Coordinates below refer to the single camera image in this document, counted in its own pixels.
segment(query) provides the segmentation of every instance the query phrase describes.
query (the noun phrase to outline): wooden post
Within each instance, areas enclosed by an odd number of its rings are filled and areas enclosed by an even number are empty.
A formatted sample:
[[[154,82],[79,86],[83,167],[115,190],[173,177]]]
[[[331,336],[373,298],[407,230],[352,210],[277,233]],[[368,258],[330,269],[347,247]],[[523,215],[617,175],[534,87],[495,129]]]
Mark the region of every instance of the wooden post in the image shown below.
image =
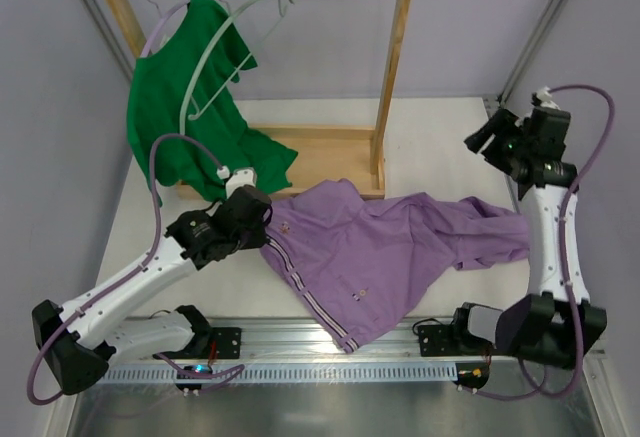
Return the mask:
[[[371,140],[370,168],[372,174],[378,172],[378,165],[382,156],[384,131],[387,127],[387,118],[389,117],[389,109],[391,107],[393,86],[396,82],[396,74],[398,73],[398,61],[400,60],[400,51],[402,50],[402,41],[404,39],[404,30],[407,26],[410,4],[411,0],[396,0],[396,10],[393,14],[391,38],[389,40],[389,51],[387,53],[387,66],[384,71],[384,82],[382,84],[380,104],[378,105],[376,130]]]
[[[144,36],[144,32],[142,32],[140,23],[131,8],[129,0],[106,1],[120,26],[120,30],[122,30],[122,35],[124,35],[127,45],[129,49],[131,49],[131,53],[135,58],[138,58],[147,39]]]

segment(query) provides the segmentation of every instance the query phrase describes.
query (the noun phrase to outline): white connector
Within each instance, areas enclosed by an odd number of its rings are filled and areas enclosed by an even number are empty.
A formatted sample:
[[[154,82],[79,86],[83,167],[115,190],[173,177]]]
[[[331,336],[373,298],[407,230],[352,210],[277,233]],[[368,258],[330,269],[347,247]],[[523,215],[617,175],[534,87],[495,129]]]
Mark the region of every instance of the white connector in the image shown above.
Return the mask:
[[[551,92],[549,92],[550,90],[551,89],[549,87],[542,87],[536,92],[536,98],[540,100],[540,107],[560,109],[558,104],[553,101],[553,96],[551,95]]]
[[[220,180],[227,180],[231,175],[231,172],[229,171],[229,167],[223,165],[216,171],[216,174]]]
[[[227,180],[225,185],[225,189],[227,191],[227,199],[231,197],[231,194],[235,192],[235,190],[239,187],[243,187],[245,185],[250,185],[251,187],[256,186],[256,171],[251,167],[246,167],[244,169],[236,170],[231,178]]]

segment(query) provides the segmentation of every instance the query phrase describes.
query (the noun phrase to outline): metal floor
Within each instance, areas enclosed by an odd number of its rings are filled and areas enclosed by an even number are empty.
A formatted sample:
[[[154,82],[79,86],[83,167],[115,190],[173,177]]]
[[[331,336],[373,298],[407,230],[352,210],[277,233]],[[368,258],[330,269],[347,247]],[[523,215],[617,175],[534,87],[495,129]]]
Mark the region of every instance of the metal floor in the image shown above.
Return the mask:
[[[556,373],[551,388],[566,382]],[[485,390],[527,390],[518,365],[492,364]],[[115,418],[109,414],[137,414]],[[237,385],[183,397],[171,385],[98,385],[77,401],[68,437],[604,435],[585,383],[566,401],[500,403],[451,382]]]

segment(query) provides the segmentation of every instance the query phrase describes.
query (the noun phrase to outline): wooden base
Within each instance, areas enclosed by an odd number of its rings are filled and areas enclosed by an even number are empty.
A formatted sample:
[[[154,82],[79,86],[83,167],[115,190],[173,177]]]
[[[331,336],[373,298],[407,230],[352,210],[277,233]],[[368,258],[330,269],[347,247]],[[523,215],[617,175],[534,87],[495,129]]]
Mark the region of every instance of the wooden base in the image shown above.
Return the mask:
[[[323,180],[348,179],[364,199],[384,198],[384,157],[372,174],[371,141],[374,127],[318,125],[262,125],[255,129],[298,151],[298,158],[287,172],[293,184],[272,194],[274,200],[292,197]],[[178,184],[184,199],[201,199],[188,185]]]

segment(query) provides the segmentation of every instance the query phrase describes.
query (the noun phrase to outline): white table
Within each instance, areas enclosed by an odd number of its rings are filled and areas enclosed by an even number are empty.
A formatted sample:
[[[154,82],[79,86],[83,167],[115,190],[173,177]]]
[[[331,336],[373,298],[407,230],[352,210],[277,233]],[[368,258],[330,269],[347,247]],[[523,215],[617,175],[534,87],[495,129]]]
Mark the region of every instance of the white table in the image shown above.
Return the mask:
[[[239,102],[254,123],[343,123],[373,125],[377,99]],[[385,135],[388,197],[427,192],[440,200],[476,195],[512,208],[505,178],[473,155],[463,139],[487,116],[480,98],[395,99]],[[161,189],[163,227],[182,212],[203,206],[180,200],[171,188]],[[132,161],[100,269],[98,283],[143,253],[154,229],[149,191]],[[449,269],[427,291],[411,316],[448,316],[465,301],[506,308],[526,291],[526,261],[491,269]],[[308,317],[289,287],[262,260],[257,250],[242,251],[164,290],[134,315],[194,304],[208,317]]]

